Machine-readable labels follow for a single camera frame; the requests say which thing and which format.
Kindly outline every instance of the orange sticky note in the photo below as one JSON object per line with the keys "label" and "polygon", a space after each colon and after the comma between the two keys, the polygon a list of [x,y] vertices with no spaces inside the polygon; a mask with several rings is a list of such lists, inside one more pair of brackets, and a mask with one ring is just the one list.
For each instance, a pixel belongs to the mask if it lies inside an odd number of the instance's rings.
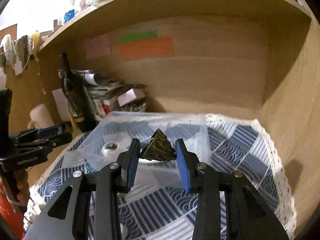
{"label": "orange sticky note", "polygon": [[144,57],[173,57],[172,37],[158,37],[117,45],[119,59]]}
{"label": "orange sticky note", "polygon": [[110,54],[110,38],[107,34],[99,35],[93,39],[85,40],[87,59]]}

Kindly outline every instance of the green sticky note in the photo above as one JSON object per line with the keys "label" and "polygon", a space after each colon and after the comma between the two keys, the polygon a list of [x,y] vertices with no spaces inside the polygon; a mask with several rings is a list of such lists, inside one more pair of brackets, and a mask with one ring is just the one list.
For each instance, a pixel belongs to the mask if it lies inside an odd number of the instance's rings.
{"label": "green sticky note", "polygon": [[125,44],[133,41],[143,41],[147,39],[155,39],[158,37],[157,31],[134,32],[119,37],[118,43]]}

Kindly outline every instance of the dark glass bottle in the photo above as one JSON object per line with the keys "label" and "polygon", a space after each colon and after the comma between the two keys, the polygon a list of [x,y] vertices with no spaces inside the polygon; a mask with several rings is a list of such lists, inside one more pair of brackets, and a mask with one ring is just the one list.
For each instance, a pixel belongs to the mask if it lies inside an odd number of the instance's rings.
{"label": "dark glass bottle", "polygon": [[60,60],[63,71],[61,87],[68,100],[70,112],[82,132],[91,131],[97,122],[90,111],[81,80],[71,72],[66,53],[60,54]]}

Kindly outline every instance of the silver rivet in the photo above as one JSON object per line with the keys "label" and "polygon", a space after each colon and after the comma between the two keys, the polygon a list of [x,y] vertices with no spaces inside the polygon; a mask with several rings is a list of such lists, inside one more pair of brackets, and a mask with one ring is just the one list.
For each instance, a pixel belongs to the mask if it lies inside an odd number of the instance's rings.
{"label": "silver rivet", "polygon": [[75,172],[73,173],[73,176],[74,176],[75,178],[79,178],[81,175],[82,175],[82,171],[75,171]]}
{"label": "silver rivet", "polygon": [[243,176],[243,173],[241,171],[235,171],[233,175],[237,178],[241,178]]}
{"label": "silver rivet", "polygon": [[207,164],[206,163],[198,163],[197,164],[197,167],[201,170],[205,169],[207,167]]}
{"label": "silver rivet", "polygon": [[109,167],[110,169],[116,169],[119,167],[119,163],[110,163]]}

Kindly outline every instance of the red sleeve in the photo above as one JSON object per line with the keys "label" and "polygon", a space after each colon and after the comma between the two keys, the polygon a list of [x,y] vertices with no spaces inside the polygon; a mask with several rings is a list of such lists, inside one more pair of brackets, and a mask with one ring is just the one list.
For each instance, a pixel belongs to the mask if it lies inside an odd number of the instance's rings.
{"label": "red sleeve", "polygon": [[19,239],[22,239],[23,215],[14,213],[12,206],[5,196],[0,194],[0,214]]}

